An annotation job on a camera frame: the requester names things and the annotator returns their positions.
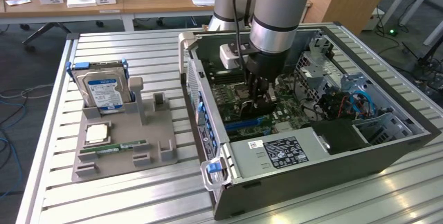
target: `hard drive label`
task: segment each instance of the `hard drive label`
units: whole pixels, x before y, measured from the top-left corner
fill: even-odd
[[[115,79],[90,80],[87,86],[98,108],[110,110],[121,107],[122,99],[119,92],[115,91]]]
[[[309,161],[296,137],[286,137],[262,144],[276,169]]]

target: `gray floor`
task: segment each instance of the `gray floor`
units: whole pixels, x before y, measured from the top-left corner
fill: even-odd
[[[393,0],[381,0],[380,9],[386,10]],[[400,8],[396,11],[396,15],[392,17],[385,29],[390,28],[396,24],[396,18],[401,14],[406,4],[412,0],[404,0]],[[420,43],[424,41],[433,28],[437,26],[443,19],[443,12],[433,9],[428,5],[422,5],[409,21],[408,29],[409,33],[398,31],[394,39],[401,42],[406,41],[416,43],[417,48],[426,50],[426,47],[421,46]],[[198,24],[206,24],[209,18],[196,18]],[[137,30],[148,28],[158,28],[152,19],[149,22],[141,22]],[[165,26],[162,29],[192,27],[189,18],[169,18],[164,20]],[[77,33],[87,32],[113,32],[122,31],[122,23],[117,20],[103,21],[103,28],[97,28],[93,22],[66,23],[66,27],[70,31]],[[41,24],[31,24],[30,30],[35,30]],[[9,27],[7,32],[0,35],[0,91],[6,89],[23,89],[35,85],[51,83],[55,77],[55,70],[59,62],[59,56],[63,46],[65,34],[58,29],[51,29],[47,33],[38,38],[31,45],[35,46],[35,53],[26,53],[22,50],[21,41],[25,39],[30,31],[22,31],[17,25]],[[373,32],[362,32],[360,34],[361,40],[374,50],[392,46],[394,43],[381,37]],[[438,48],[438,57],[443,54],[443,48]],[[401,53],[401,47],[392,49],[382,53],[382,56],[401,66],[404,61],[412,60],[409,54]],[[34,94],[43,94],[49,90],[39,90]],[[17,209],[21,201],[21,193],[23,190],[26,175],[29,173],[31,158],[34,153],[35,144],[38,141],[39,128],[46,111],[47,98],[27,100],[26,103],[26,115],[23,119],[9,129],[5,130],[9,140],[13,142],[19,157],[23,181],[15,189],[15,194],[9,195],[0,199],[0,223],[13,223],[17,215]],[[15,99],[9,102],[21,102],[22,99]],[[10,112],[14,110],[11,106],[0,104],[0,120],[2,120]],[[3,160],[5,154],[0,153],[0,162]],[[13,187],[17,179],[17,169],[13,160],[9,161],[7,165],[0,170],[0,192],[6,191]]]

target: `hard drive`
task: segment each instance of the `hard drive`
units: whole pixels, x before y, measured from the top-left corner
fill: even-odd
[[[122,111],[122,104],[133,101],[128,89],[126,61],[79,62],[66,72],[77,84],[85,107],[97,107],[101,114]]]

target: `blue cable on floor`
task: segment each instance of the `blue cable on floor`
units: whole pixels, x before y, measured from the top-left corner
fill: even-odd
[[[5,197],[6,194],[18,187],[18,185],[22,181],[22,171],[21,171],[21,166],[19,166],[19,160],[18,160],[18,157],[17,157],[15,151],[14,151],[14,146],[3,138],[0,138],[0,140],[5,143],[5,145],[9,145],[10,150],[11,150],[11,154],[13,154],[13,158],[14,158],[15,164],[18,166],[18,180],[17,180],[15,184],[13,185],[11,189],[9,189],[2,195],[0,195],[0,200],[1,200],[2,197]]]
[[[6,127],[0,128],[0,130],[3,130],[3,129],[10,128],[14,124],[17,124],[18,121],[25,117],[26,107],[25,107],[25,105],[18,104],[18,103],[7,103],[7,102],[3,102],[3,101],[0,101],[0,103],[6,104],[6,105],[11,105],[11,106],[19,106],[22,108],[22,114],[21,114],[19,118],[11,124],[9,124]],[[22,181],[22,171],[21,171],[19,160],[18,160],[18,156],[15,154],[13,144],[3,138],[0,138],[0,141],[2,141],[6,146],[9,145],[9,149],[11,150],[13,158],[14,158],[15,164],[18,166],[18,180],[17,180],[14,186],[11,187],[11,189],[9,189],[2,195],[0,195],[0,200],[1,200],[7,195],[7,193],[18,187],[18,185]]]

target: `aluminum work table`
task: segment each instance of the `aluminum work table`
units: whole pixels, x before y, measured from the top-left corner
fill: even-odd
[[[437,105],[344,28],[324,25],[443,129]],[[66,41],[15,223],[443,223],[443,134],[376,175],[234,218],[212,219],[177,72],[177,35],[194,30],[81,34]],[[356,69],[333,52],[340,66]],[[142,97],[162,91],[170,99],[178,162],[71,183],[82,100],[63,64],[121,58],[130,76],[142,77]]]

